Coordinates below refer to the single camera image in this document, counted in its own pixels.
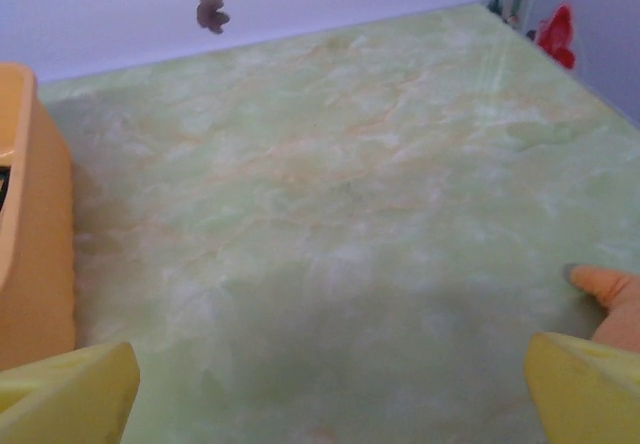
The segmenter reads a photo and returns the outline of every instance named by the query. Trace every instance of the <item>marble tile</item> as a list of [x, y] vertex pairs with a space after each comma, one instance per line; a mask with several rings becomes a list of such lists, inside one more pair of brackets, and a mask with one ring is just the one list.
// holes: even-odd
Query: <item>marble tile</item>
[[640, 271], [640, 136], [479, 6], [44, 86], [125, 442], [539, 444], [561, 278]]

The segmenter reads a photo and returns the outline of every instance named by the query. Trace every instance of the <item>yellow plastic object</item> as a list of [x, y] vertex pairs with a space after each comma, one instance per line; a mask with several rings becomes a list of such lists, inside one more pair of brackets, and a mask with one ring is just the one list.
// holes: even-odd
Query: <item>yellow plastic object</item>
[[118, 443], [140, 384], [128, 343], [0, 373], [0, 444]]
[[525, 375], [550, 444], [640, 443], [640, 354], [539, 333]]
[[72, 350], [71, 156], [26, 67], [0, 63], [0, 370]]

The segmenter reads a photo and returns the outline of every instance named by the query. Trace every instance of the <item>orange plastic container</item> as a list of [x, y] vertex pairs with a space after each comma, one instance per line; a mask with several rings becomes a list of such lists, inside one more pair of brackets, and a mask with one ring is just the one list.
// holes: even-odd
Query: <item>orange plastic container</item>
[[75, 346], [71, 155], [36, 87], [0, 63], [0, 370]]

